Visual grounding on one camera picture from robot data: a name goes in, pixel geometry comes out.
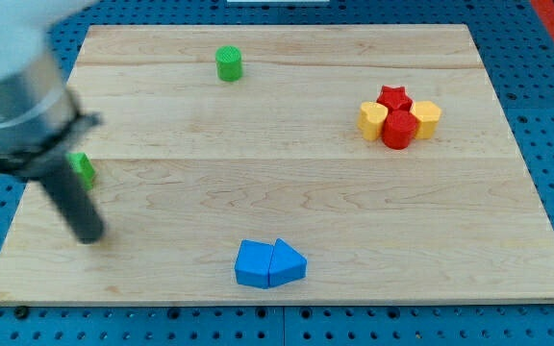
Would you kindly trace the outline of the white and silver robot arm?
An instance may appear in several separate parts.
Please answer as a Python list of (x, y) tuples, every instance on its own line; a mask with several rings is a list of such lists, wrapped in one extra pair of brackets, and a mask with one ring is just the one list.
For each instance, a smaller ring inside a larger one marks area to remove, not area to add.
[(55, 61), (47, 32), (91, 0), (0, 0), (0, 173), (38, 179), (56, 170), (91, 127)]

